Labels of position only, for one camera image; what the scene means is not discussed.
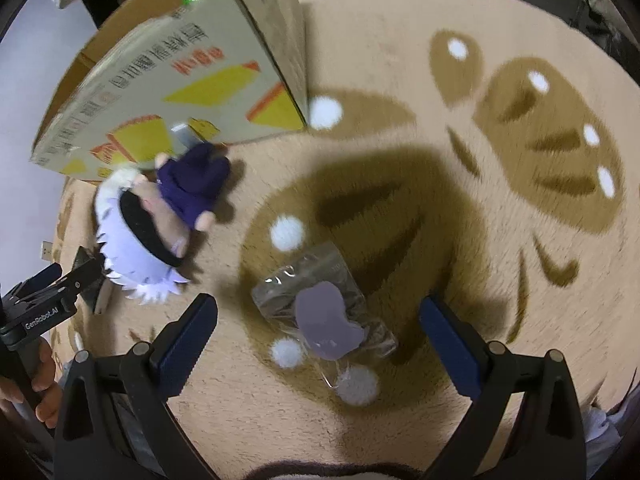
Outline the person's left hand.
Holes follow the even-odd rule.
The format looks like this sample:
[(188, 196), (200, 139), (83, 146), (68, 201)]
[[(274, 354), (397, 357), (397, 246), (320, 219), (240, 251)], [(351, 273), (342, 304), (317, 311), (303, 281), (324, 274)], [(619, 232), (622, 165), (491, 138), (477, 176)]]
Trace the person's left hand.
[[(50, 344), (39, 338), (38, 366), (32, 375), (32, 390), (38, 393), (40, 403), (35, 408), (35, 416), (44, 426), (54, 429), (58, 424), (58, 412), (61, 408), (63, 391), (55, 381), (56, 365), (52, 358)], [(9, 413), (14, 403), (25, 401), (18, 385), (11, 379), (1, 377), (1, 409)]]

